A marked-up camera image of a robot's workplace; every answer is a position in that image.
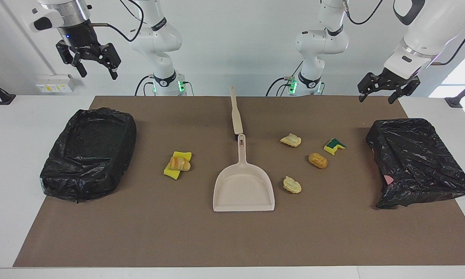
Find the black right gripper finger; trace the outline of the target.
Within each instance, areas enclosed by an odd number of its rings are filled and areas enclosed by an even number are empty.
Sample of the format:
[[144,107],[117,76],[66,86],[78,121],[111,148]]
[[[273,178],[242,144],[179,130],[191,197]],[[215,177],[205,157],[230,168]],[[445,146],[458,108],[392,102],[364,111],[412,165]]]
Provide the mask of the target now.
[[112,43],[101,45],[100,51],[100,64],[108,69],[111,78],[115,81],[118,77],[117,69],[121,63],[119,54]]
[[64,40],[60,40],[56,44],[56,48],[64,64],[75,67],[82,78],[86,77],[87,71],[81,62],[78,51],[74,50],[74,55],[72,55],[70,46]]

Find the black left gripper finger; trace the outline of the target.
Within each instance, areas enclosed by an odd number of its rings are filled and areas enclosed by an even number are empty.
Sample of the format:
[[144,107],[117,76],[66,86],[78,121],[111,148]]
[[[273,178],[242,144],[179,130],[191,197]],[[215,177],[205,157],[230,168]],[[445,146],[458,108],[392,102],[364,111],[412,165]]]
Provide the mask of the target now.
[[382,90],[382,86],[386,83],[386,77],[375,75],[368,72],[358,83],[359,97],[358,100],[362,103],[369,94],[376,93]]
[[404,88],[398,87],[389,97],[388,103],[393,104],[396,100],[403,96],[410,96],[420,85],[420,81],[410,81]]

